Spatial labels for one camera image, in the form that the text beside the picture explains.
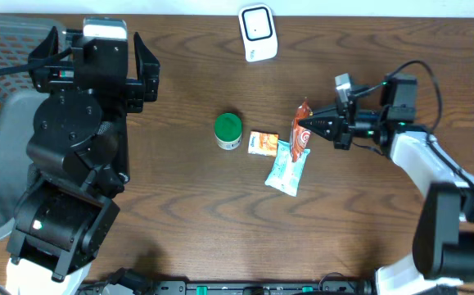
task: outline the brown tabletop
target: brown tabletop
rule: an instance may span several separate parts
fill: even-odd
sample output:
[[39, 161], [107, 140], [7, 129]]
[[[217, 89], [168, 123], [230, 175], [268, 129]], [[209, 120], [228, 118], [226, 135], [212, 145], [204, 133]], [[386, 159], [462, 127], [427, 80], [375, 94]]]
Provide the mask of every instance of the brown tabletop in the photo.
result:
[[[43, 17], [70, 28], [83, 19]], [[407, 60], [429, 62], [445, 100], [436, 135], [474, 174], [474, 20], [277, 17], [278, 55], [247, 63], [236, 17], [120, 17], [160, 60], [159, 97], [128, 117], [132, 181], [115, 199], [121, 212], [88, 279], [120, 267], [190, 280], [369, 276], [409, 253], [423, 200], [385, 157], [334, 150], [312, 136], [298, 195], [290, 197], [264, 185], [274, 158], [247, 153], [251, 130], [288, 140], [304, 98], [313, 109], [332, 103], [334, 77], [346, 72], [376, 84]], [[431, 82], [418, 66], [407, 72], [418, 76], [418, 122], [430, 125]], [[363, 106], [378, 100], [376, 93]], [[244, 125], [242, 146], [231, 152], [213, 132], [226, 111]]]

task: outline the light blue plastic bag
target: light blue plastic bag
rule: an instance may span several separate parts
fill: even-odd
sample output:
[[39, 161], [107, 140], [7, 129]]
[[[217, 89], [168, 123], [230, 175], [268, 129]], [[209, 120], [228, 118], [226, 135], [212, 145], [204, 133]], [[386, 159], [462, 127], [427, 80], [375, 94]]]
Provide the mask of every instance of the light blue plastic bag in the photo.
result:
[[265, 184], [296, 197], [296, 190], [299, 188], [305, 158], [308, 154], [309, 149], [305, 149], [298, 161], [293, 163], [289, 151], [289, 143], [279, 140], [277, 158]]

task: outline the white background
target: white background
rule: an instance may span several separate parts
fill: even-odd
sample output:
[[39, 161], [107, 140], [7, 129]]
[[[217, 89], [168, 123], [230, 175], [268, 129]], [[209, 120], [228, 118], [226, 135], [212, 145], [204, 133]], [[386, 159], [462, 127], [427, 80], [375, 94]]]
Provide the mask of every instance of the white background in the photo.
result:
[[0, 12], [236, 16], [258, 3], [276, 16], [474, 17], [474, 0], [0, 0]]

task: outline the small container with green lid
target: small container with green lid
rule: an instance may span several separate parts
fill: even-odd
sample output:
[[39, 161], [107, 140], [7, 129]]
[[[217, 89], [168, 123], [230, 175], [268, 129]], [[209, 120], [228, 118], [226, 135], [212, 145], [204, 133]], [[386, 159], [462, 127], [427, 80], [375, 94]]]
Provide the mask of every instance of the small container with green lid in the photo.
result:
[[242, 141], [242, 121], [232, 113], [220, 115], [214, 122], [214, 136], [219, 147], [233, 150]]

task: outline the green cap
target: green cap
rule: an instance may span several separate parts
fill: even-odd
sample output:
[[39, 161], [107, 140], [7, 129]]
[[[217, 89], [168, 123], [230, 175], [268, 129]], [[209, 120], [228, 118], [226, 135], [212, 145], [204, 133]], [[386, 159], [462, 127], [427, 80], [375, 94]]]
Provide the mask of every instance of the green cap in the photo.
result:
[[220, 115], [214, 122], [214, 135], [224, 142], [237, 140], [242, 134], [242, 121], [232, 113]]

